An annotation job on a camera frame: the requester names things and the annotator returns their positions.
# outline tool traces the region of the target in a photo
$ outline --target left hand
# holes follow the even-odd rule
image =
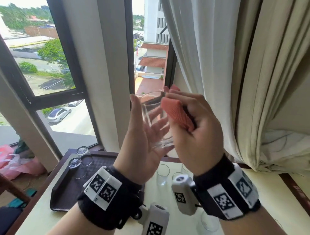
[[[170,126],[165,126],[168,118],[162,118],[151,127],[143,122],[141,103],[134,94],[130,95],[131,115],[123,145],[114,167],[127,179],[136,184],[146,183],[155,173],[161,158],[174,146],[154,148],[153,144],[160,141],[168,133]],[[155,118],[161,108],[149,114]]]

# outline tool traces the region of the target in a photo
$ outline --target forearm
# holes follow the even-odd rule
[[[225,235],[285,235],[264,207],[233,221],[220,220]]]
[[[76,203],[47,235],[113,235],[114,231],[104,230],[91,223]]]

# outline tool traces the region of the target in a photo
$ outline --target hand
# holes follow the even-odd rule
[[[223,156],[221,124],[202,95],[170,90],[166,97],[180,100],[195,118],[197,128],[191,133],[173,119],[169,119],[169,123],[180,161],[194,175],[201,175],[215,166]]]
[[[174,146],[153,148],[153,144],[168,133],[170,126],[165,126],[168,118],[162,118],[149,127],[143,122],[139,99],[131,94],[130,100],[132,106],[128,131],[114,167],[132,182],[144,184],[157,170],[161,158]],[[149,113],[150,119],[154,119],[161,111],[158,107]]]

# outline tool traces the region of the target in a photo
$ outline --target white curtain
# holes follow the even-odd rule
[[[240,0],[162,0],[162,5],[190,92],[204,95],[222,125],[225,150],[240,160],[231,118]]]

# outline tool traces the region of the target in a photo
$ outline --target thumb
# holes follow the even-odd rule
[[[187,140],[191,137],[190,134],[171,117],[168,117],[168,120],[172,130],[174,145],[186,144]]]
[[[131,113],[128,129],[134,129],[134,128],[142,129],[143,118],[142,118],[142,108],[140,100],[134,94],[130,94],[129,97],[131,101]]]

